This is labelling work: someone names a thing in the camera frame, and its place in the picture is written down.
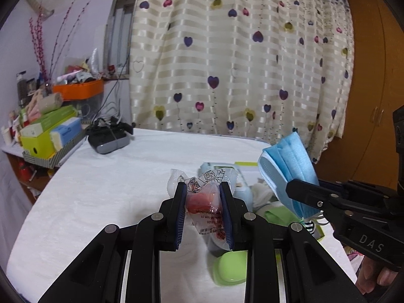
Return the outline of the right human hand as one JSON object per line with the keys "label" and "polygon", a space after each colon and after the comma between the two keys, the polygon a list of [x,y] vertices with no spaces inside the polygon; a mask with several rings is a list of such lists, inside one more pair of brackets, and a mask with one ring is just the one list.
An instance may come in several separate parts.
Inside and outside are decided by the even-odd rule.
{"label": "right human hand", "polygon": [[397,274],[396,271],[382,266],[377,261],[364,257],[355,285],[364,295],[371,293],[377,285],[382,287],[390,286]]}

